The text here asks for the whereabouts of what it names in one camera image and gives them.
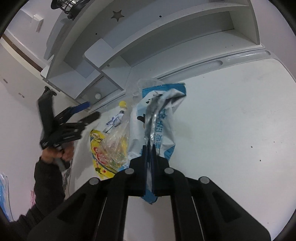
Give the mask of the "black sleeved left forearm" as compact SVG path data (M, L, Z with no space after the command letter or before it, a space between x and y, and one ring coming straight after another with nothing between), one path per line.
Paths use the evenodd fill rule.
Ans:
M56 164L40 158L35 165L34 178L35 205L18 220L1 228L1 240L26 240L30 231L63 203L63 178Z

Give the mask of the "left hand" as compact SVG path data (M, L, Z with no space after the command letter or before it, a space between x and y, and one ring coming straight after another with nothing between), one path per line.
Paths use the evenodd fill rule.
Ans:
M74 156L74 142L66 143L63 150L47 147L41 153L41 160L47 164L51 164L55 159L62 159L70 162Z

